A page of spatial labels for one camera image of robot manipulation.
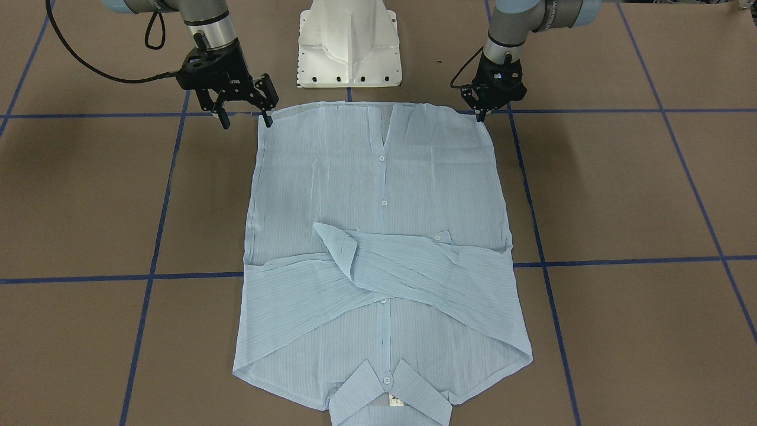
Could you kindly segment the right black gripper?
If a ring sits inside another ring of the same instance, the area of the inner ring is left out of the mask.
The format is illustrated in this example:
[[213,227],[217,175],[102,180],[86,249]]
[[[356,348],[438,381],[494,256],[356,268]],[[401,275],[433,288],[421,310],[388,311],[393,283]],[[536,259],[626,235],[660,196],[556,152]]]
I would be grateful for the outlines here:
[[248,102],[260,109],[265,126],[273,126],[272,113],[279,101],[273,81],[263,73],[254,78],[248,71],[238,40],[217,50],[192,49],[176,80],[184,90],[192,90],[203,111],[211,111],[222,128],[231,126],[225,103]]

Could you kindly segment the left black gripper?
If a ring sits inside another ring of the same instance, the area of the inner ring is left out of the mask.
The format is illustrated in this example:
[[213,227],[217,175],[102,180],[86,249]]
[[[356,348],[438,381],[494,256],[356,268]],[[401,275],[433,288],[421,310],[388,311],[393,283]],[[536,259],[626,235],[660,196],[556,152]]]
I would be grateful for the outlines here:
[[497,111],[513,101],[521,101],[527,94],[522,83],[522,65],[506,54],[503,64],[487,59],[482,52],[476,52],[465,62],[461,70],[479,58],[474,79],[460,86],[462,99],[475,111],[478,123],[483,123],[487,114]]

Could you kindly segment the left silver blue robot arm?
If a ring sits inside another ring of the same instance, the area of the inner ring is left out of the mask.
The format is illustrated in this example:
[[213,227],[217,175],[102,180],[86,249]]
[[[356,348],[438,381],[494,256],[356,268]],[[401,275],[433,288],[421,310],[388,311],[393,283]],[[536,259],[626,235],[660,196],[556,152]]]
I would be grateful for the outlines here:
[[497,1],[491,13],[487,38],[481,48],[462,65],[478,60],[470,83],[451,88],[460,90],[478,123],[487,114],[527,94],[522,82],[521,54],[530,33],[554,28],[587,26],[597,18],[601,1]]

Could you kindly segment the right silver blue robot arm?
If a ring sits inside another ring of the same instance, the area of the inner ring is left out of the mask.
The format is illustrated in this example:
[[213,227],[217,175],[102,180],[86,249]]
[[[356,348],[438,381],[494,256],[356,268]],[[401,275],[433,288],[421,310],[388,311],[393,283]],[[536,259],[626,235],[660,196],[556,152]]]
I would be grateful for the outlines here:
[[117,13],[178,12],[194,43],[175,76],[179,86],[192,90],[203,111],[230,125],[226,102],[248,102],[261,111],[263,123],[272,127],[272,110],[279,97],[269,75],[254,78],[239,43],[225,1],[105,1]]

